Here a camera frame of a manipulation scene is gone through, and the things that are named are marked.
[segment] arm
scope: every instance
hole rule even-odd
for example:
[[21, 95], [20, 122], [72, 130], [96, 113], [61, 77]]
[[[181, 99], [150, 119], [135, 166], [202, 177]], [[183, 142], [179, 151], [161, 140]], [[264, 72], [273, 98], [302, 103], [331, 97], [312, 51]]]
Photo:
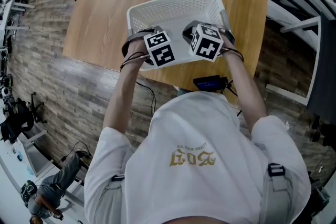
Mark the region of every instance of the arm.
[[[129, 45], [125, 60], [137, 51], [147, 54], [143, 40], [134, 41]], [[103, 130], [85, 177], [85, 215], [89, 223], [94, 222], [106, 185], [111, 182], [113, 176], [123, 172], [122, 162], [130, 148], [130, 142], [124, 134], [130, 118], [136, 77], [142, 64], [143, 60], [137, 60], [123, 67], [106, 110]]]
[[[222, 38], [224, 40], [224, 47], [235, 48], [224, 35], [222, 35]], [[260, 118], [267, 116], [264, 101], [242, 60], [234, 52], [230, 51], [226, 52], [224, 57], [228, 63], [237, 90], [239, 105], [247, 126], [250, 132], [252, 132], [254, 124]]]
[[[129, 51], [125, 60], [137, 51], [147, 54], [143, 39], [134, 41], [129, 45]], [[144, 59], [130, 62], [121, 70], [120, 77], [105, 113], [103, 129], [111, 127], [123, 134], [125, 133], [130, 118], [136, 78], [143, 62]]]
[[35, 198], [35, 201], [41, 205], [47, 208], [49, 211], [53, 212], [56, 215], [61, 215], [61, 212], [58, 211], [42, 194], [38, 194]]

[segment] black cable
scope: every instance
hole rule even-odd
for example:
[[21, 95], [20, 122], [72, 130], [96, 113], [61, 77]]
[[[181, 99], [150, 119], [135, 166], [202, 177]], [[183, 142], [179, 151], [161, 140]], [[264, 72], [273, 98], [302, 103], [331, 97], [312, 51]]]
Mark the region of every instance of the black cable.
[[328, 150], [327, 150], [327, 152], [325, 153], [325, 155], [324, 155], [324, 156], [322, 157], [322, 159], [320, 160], [319, 164], [316, 166], [316, 168], [315, 168], [315, 170], [314, 170], [313, 174], [316, 172], [316, 169], [319, 167], [319, 165], [322, 163], [322, 161], [323, 161], [323, 160], [324, 160], [324, 158], [326, 157], [326, 155], [327, 155], [327, 153], [328, 153], [329, 149], [330, 149], [330, 146], [328, 147]]
[[140, 85], [142, 87], [145, 87], [145, 88], [149, 89], [152, 92], [152, 94], [153, 94], [153, 100], [152, 100], [152, 104], [151, 104], [151, 115], [153, 117], [153, 114], [154, 114], [155, 108], [156, 108], [156, 97], [155, 97], [154, 91], [151, 88], [149, 88], [149, 87], [147, 87], [145, 85], [142, 85], [141, 83], [138, 83], [137, 81], [136, 81], [136, 84], [138, 84], [138, 85]]
[[238, 96], [238, 94], [235, 93], [235, 92], [231, 89], [231, 87], [227, 87], [227, 88], [228, 88], [228, 90], [229, 90], [231, 93], [233, 93], [235, 96]]
[[[69, 152], [69, 154], [68, 154], [67, 156], [62, 157], [56, 165], [58, 165], [60, 162], [64, 162], [64, 161], [66, 160], [66, 158], [71, 154], [71, 152], [75, 149], [75, 146], [76, 146], [78, 143], [82, 143], [82, 144], [86, 147], [88, 153], [92, 156], [92, 154], [91, 154], [90, 151], [89, 151], [88, 146], [87, 146], [84, 142], [82, 142], [82, 141], [78, 141], [78, 142], [72, 147], [72, 150]], [[46, 172], [45, 172], [45, 173], [44, 173], [38, 180], [36, 180], [36, 181], [34, 182], [34, 184], [36, 184], [37, 182], [39, 182], [39, 181], [40, 181], [46, 174], [48, 174], [53, 168], [55, 168], [56, 165], [53, 166], [52, 168], [50, 168], [48, 171], [46, 171]]]
[[236, 55], [238, 55], [240, 57], [240, 59], [244, 62], [244, 56], [242, 55], [242, 53], [239, 50], [236, 49], [231, 49], [231, 48], [224, 48], [224, 51], [221, 51], [219, 54], [223, 55], [224, 53], [228, 52], [228, 51], [232, 51], [234, 52]]
[[225, 89], [227, 88], [227, 86], [228, 86], [229, 84], [231, 84], [232, 82], [233, 82], [233, 80], [231, 80], [230, 82], [228, 82], [228, 83], [225, 84], [225, 87], [220, 91], [221, 94], [224, 93], [224, 91], [225, 91]]
[[137, 51], [137, 52], [133, 53], [129, 58], [127, 58], [127, 59], [121, 64], [121, 66], [120, 66], [120, 71], [122, 70], [122, 68], [123, 68], [129, 61], [134, 60], [134, 59], [138, 59], [138, 58], [141, 57], [141, 56], [137, 56], [137, 57], [133, 57], [133, 58], [132, 58], [132, 56], [134, 56], [134, 55], [136, 55], [136, 54], [142, 54], [141, 56], [144, 56], [144, 55], [145, 55], [145, 53], [143, 53], [142, 51]]

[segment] gold graphic print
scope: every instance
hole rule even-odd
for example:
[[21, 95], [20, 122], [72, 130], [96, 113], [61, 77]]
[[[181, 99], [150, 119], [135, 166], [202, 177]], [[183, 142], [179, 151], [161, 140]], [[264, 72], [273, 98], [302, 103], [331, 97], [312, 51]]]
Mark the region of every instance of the gold graphic print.
[[182, 165], [185, 162], [185, 158], [183, 158], [182, 154], [185, 154], [184, 152], [182, 152], [182, 150], [178, 149], [177, 151], [174, 151], [172, 154], [172, 160], [170, 162], [170, 166], [175, 166], [175, 165]]
[[[204, 149], [205, 146], [206, 146], [206, 143], [204, 143], [200, 147], [195, 147], [195, 148], [178, 145], [177, 149], [172, 154], [170, 166], [183, 165], [186, 159], [188, 160], [187, 163], [190, 165], [198, 165], [198, 166], [214, 165], [216, 162], [216, 158], [213, 156], [214, 152], [202, 151], [199, 154], [195, 152], [195, 151], [200, 151]], [[186, 151], [194, 151], [195, 154], [187, 153]]]
[[210, 158], [210, 156], [213, 154], [213, 152], [208, 153], [205, 151], [202, 151], [199, 156], [197, 157], [197, 159], [201, 162], [199, 164], [199, 166], [203, 166], [203, 165], [214, 165], [216, 158]]

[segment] gray pants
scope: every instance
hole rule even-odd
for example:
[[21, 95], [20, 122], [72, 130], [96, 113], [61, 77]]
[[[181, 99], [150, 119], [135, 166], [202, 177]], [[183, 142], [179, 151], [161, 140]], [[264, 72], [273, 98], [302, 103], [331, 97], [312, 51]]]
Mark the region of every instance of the gray pants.
[[59, 197], [63, 196], [68, 187], [74, 182], [77, 173], [80, 170], [79, 165], [80, 158], [77, 154], [73, 155], [66, 166], [62, 168], [56, 175], [46, 177], [41, 185], [44, 186], [43, 189], [48, 192], [48, 190], [53, 190], [55, 194], [58, 194]]

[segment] person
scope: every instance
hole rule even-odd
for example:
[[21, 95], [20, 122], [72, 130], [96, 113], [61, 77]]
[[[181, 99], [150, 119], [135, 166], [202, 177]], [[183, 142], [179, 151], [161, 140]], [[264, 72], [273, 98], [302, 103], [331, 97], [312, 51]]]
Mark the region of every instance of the person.
[[28, 201], [28, 209], [31, 213], [30, 224], [42, 224], [42, 219], [50, 217], [50, 212], [63, 218], [62, 211], [57, 210], [60, 200], [64, 196], [67, 188], [74, 182], [81, 167], [87, 165], [81, 158], [89, 157], [90, 153], [85, 150], [78, 150], [71, 157], [56, 175], [48, 176], [42, 180], [37, 193], [33, 194]]
[[[225, 48], [234, 48], [225, 36], [223, 39]], [[147, 54], [143, 40], [129, 45], [125, 60], [133, 54]], [[251, 141], [239, 131], [238, 117], [222, 94], [199, 91], [181, 95], [155, 112], [148, 136], [125, 166], [121, 202], [113, 203], [118, 197], [112, 183], [123, 173], [130, 147], [124, 134], [143, 59], [127, 62], [85, 178], [85, 213], [90, 224], [113, 223], [111, 212], [117, 206], [122, 224], [259, 223], [270, 163], [291, 172], [290, 213], [292, 219], [297, 218], [310, 196], [302, 156], [281, 120], [267, 114], [241, 58], [233, 51], [224, 57]]]

